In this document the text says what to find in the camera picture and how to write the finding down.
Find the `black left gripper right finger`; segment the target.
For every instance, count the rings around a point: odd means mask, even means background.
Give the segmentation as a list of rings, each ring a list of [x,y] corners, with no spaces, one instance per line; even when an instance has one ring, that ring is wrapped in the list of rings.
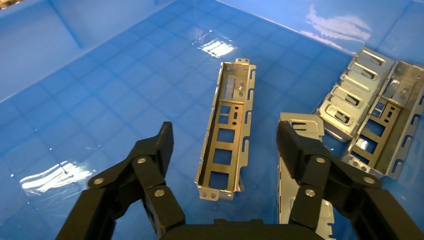
[[[317,139],[301,136],[291,124],[278,124],[276,144],[297,191],[289,226],[294,237],[317,240],[321,204],[326,200],[345,218],[359,240],[421,240],[421,229],[372,174],[357,169]]]

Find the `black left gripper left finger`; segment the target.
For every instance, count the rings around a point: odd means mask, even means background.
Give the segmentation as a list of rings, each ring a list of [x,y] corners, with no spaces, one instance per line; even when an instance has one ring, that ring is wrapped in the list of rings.
[[[58,240],[110,240],[116,221],[141,201],[158,239],[185,224],[185,214],[165,176],[174,146],[173,126],[138,140],[121,162],[93,176],[61,227]]]

